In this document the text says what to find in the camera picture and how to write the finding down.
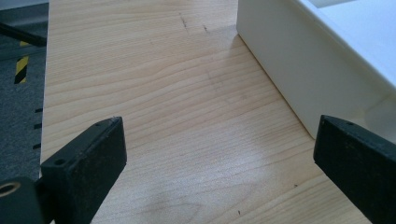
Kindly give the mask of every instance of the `light wood tabletop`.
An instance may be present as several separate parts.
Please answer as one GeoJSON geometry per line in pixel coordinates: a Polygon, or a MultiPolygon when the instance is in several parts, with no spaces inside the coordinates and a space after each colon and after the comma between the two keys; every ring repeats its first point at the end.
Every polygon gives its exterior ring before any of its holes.
{"type": "Polygon", "coordinates": [[[50,0],[41,160],[124,120],[128,163],[92,223],[369,223],[236,15],[237,0],[50,0]]]}

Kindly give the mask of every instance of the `white plastic container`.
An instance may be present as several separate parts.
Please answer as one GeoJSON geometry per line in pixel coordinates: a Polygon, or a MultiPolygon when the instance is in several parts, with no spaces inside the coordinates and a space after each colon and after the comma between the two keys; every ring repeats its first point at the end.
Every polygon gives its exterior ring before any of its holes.
{"type": "Polygon", "coordinates": [[[240,0],[236,28],[313,137],[326,114],[396,142],[395,0],[240,0]]]}

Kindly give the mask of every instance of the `yellow and black warning tape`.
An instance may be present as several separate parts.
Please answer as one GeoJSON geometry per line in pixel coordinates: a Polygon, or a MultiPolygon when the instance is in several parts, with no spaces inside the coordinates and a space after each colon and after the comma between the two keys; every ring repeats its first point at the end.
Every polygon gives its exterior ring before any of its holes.
{"type": "Polygon", "coordinates": [[[33,126],[34,129],[41,129],[42,127],[43,127],[42,123],[38,123],[38,124],[35,124],[35,126],[33,126]]]}
{"type": "Polygon", "coordinates": [[[32,149],[39,149],[39,148],[41,148],[41,143],[35,144],[35,145],[32,147],[32,149]]]}
{"type": "MultiPolygon", "coordinates": [[[[20,46],[29,45],[21,41],[20,46]]],[[[27,73],[27,63],[29,62],[29,56],[23,56],[17,61],[17,71],[15,73],[14,84],[20,84],[26,82],[26,73],[27,73]]]]}

